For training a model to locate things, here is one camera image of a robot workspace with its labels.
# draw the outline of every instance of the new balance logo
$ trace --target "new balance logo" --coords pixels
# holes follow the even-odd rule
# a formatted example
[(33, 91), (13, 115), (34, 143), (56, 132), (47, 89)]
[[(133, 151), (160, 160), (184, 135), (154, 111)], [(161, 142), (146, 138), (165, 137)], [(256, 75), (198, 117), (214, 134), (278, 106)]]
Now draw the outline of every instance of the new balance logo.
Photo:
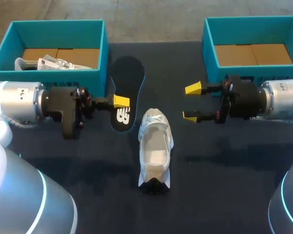
[(129, 114), (130, 107), (123, 107), (122, 109), (117, 110), (117, 121), (123, 124), (129, 124)]

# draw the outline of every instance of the cardboard box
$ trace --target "cardboard box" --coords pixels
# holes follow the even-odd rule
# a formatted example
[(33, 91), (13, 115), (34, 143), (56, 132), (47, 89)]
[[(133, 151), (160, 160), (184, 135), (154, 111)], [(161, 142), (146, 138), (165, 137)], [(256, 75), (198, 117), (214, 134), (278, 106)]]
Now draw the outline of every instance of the cardboard box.
[[(266, 55), (259, 56), (254, 46), (257, 66), (221, 66), (217, 58), (216, 46), (223, 45), (256, 45), (284, 44), (285, 49), (276, 45), (282, 56), (272, 55), (271, 48), (264, 48)], [(262, 17), (220, 17), (206, 18), (203, 37), (202, 54), (209, 82), (218, 83), (226, 75), (237, 74), (245, 82), (255, 82), (260, 86), (266, 80), (293, 79), (293, 65), (285, 55), (287, 51), (293, 64), (293, 16), (262, 16)], [(273, 63), (283, 65), (267, 65), (262, 59), (274, 59)]]
[[(77, 49), (79, 59), (92, 58), (95, 69), (89, 70), (48, 70), (14, 71), (16, 58), (22, 57), (26, 49)], [(94, 49), (90, 54), (84, 49)], [(25, 58), (33, 57), (25, 52)], [(0, 81), (42, 82), (51, 86), (83, 86), (95, 97), (105, 96), (107, 74), (108, 41), (104, 20), (41, 20), (11, 22), (0, 45)]]
[(58, 49), (25, 49), (22, 58), (28, 61), (38, 61), (39, 58), (43, 58), (45, 55), (56, 57)]
[(216, 45), (220, 66), (257, 66), (250, 45)]
[(293, 65), (284, 44), (251, 45), (258, 65)]
[(100, 57), (99, 49), (59, 49), (56, 58), (73, 64), (98, 68)]

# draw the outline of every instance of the white sneaker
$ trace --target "white sneaker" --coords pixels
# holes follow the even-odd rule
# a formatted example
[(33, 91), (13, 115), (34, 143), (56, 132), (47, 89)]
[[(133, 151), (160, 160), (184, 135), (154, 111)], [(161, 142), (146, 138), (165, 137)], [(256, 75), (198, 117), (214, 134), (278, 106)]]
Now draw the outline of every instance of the white sneaker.
[(28, 61), (17, 58), (14, 64), (15, 71), (23, 70), (88, 70), (90, 67), (75, 65), (71, 62), (46, 55), (38, 61)]
[(170, 125), (158, 109), (149, 109), (142, 118), (140, 141), (141, 172), (139, 184), (155, 178), (170, 188), (170, 151), (174, 146)]

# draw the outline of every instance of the table surface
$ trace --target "table surface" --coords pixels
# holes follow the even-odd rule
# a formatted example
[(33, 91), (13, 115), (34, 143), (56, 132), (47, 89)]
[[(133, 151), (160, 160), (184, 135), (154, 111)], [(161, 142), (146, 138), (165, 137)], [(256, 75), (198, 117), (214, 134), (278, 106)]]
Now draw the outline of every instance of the table surface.
[[(145, 66), (137, 118), (117, 133), (109, 114), (96, 113), (79, 140), (61, 126), (14, 130), (22, 158), (61, 184), (78, 208), (77, 234), (270, 233), (269, 200), (293, 163), (293, 125), (229, 119), (195, 124), (183, 110), (216, 110), (219, 99), (186, 96), (184, 87), (207, 82), (200, 42), (110, 44), (112, 59), (137, 57)], [(168, 118), (174, 137), (171, 190), (138, 190), (138, 130), (149, 108)]]

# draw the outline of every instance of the concrete floor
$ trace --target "concrete floor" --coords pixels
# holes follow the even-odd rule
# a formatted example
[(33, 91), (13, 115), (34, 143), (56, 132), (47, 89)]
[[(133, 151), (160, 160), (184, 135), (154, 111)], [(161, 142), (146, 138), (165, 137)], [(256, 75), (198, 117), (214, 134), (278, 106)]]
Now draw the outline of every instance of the concrete floor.
[(109, 42), (200, 40), (205, 17), (293, 15), (293, 0), (0, 0), (13, 20), (105, 19)]

